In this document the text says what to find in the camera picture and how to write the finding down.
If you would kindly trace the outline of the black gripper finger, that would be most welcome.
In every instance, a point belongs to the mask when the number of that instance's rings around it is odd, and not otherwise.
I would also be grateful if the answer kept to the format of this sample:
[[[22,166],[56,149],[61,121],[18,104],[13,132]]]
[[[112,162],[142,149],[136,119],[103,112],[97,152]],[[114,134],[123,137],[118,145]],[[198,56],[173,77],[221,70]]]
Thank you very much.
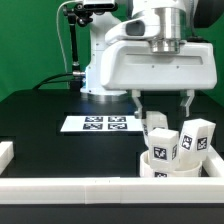
[[[183,114],[185,117],[190,116],[190,106],[195,97],[194,90],[184,90],[181,92],[181,103],[180,107],[182,108]]]
[[[136,119],[145,119],[146,112],[144,111],[143,105],[140,101],[141,92],[139,90],[132,90],[131,96],[132,96],[133,102],[136,106],[136,111],[134,112],[135,118]]]

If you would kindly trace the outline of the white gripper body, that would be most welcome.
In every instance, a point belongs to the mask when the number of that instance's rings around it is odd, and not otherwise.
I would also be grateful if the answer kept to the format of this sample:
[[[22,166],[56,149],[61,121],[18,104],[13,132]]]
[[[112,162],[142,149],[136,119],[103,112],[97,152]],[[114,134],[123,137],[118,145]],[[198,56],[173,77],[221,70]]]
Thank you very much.
[[[122,22],[105,35],[108,47],[101,59],[101,85],[111,90],[203,90],[217,83],[213,46],[183,41],[180,52],[154,53],[140,35],[125,28],[141,19]]]

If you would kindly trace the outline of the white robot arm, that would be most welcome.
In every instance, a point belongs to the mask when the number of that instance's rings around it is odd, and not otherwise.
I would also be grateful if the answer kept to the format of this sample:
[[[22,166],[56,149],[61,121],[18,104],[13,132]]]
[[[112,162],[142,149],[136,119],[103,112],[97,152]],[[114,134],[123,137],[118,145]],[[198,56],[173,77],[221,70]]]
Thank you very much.
[[[195,91],[214,88],[213,46],[198,37],[185,38],[198,2],[131,0],[131,16],[121,22],[112,15],[118,0],[83,0],[93,20],[85,91],[105,96],[129,90],[135,116],[144,119],[143,91],[183,91],[182,106],[188,108]]]

